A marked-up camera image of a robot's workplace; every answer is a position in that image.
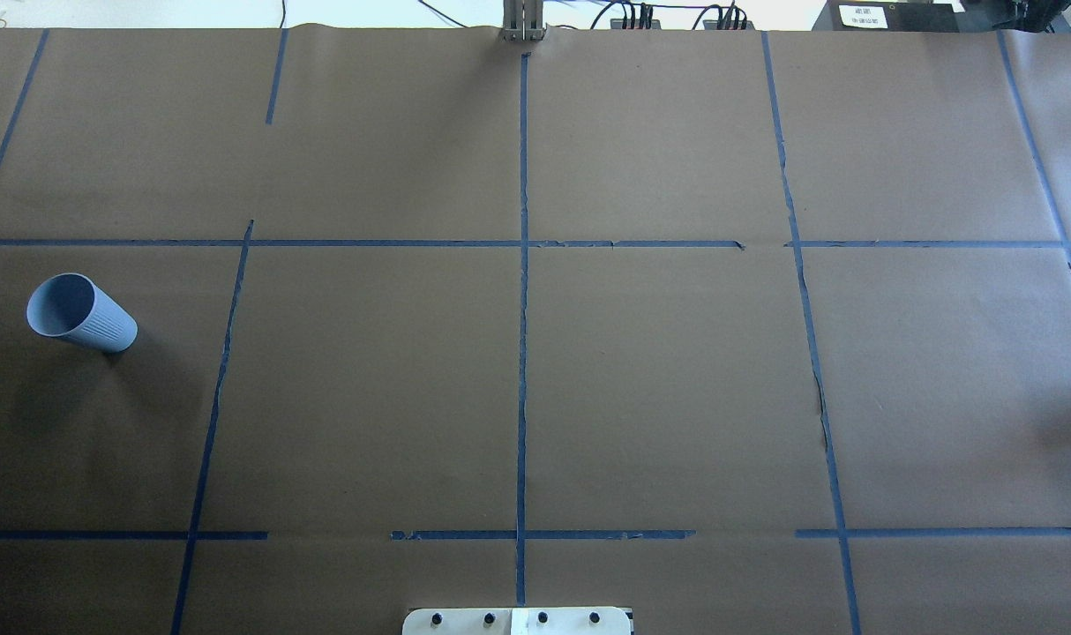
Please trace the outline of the black box with label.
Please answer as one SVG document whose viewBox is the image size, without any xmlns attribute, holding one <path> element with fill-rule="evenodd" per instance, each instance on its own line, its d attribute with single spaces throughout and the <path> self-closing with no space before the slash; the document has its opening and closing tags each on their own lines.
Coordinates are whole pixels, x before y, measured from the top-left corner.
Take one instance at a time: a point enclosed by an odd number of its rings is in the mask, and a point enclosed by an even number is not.
<svg viewBox="0 0 1071 635">
<path fill-rule="evenodd" d="M 967 12 L 932 1 L 826 1 L 814 32 L 957 33 Z"/>
</svg>

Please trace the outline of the blue ribbed plastic cup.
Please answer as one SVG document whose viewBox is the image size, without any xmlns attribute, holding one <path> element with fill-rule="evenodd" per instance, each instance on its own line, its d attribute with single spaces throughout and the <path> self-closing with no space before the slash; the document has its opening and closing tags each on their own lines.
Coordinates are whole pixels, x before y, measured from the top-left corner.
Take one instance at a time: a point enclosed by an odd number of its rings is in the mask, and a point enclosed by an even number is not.
<svg viewBox="0 0 1071 635">
<path fill-rule="evenodd" d="M 40 284 L 28 298 L 26 322 L 43 338 L 116 356 L 138 337 L 127 309 L 82 273 L 60 273 Z"/>
</svg>

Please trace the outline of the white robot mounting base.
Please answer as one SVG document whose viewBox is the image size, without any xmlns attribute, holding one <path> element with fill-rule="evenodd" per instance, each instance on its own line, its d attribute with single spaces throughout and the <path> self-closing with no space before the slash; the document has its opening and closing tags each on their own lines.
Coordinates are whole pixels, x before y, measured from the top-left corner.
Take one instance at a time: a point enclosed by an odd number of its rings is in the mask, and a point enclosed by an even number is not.
<svg viewBox="0 0 1071 635">
<path fill-rule="evenodd" d="M 423 608 L 402 634 L 633 634 L 632 611 L 613 606 Z"/>
</svg>

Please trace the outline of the aluminium frame post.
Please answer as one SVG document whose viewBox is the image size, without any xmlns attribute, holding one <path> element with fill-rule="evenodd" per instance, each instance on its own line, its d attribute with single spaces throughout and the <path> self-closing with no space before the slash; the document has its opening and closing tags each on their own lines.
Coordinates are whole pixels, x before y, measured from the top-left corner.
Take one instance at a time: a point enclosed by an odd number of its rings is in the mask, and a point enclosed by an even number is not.
<svg viewBox="0 0 1071 635">
<path fill-rule="evenodd" d="M 545 4 L 544 0 L 504 0 L 500 36 L 504 41 L 542 41 L 546 36 Z"/>
</svg>

